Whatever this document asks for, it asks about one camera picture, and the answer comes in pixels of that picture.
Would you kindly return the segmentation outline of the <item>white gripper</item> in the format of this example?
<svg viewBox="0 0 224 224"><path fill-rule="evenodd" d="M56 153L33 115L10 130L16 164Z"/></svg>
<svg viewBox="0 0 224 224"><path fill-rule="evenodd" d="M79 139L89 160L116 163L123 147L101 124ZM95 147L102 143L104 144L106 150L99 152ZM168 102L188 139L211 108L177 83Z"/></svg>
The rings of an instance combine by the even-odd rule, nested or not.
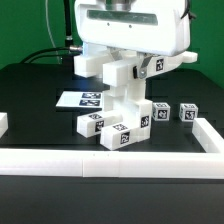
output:
<svg viewBox="0 0 224 224"><path fill-rule="evenodd" d="M138 78L147 77L152 54L175 56L190 45L190 0L128 0L114 10L106 0L76 0L77 31L83 42L104 45L114 61L120 49L139 53Z"/></svg>

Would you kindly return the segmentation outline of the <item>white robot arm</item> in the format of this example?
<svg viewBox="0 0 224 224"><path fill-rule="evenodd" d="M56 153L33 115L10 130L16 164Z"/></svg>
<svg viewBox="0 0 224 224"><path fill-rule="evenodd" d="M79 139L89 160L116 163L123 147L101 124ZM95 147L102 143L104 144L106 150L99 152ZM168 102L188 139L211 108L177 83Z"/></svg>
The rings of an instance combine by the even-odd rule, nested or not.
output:
<svg viewBox="0 0 224 224"><path fill-rule="evenodd" d="M84 43L137 53L140 79L153 57L179 56L190 45L190 0L76 0L74 10Z"/></svg>

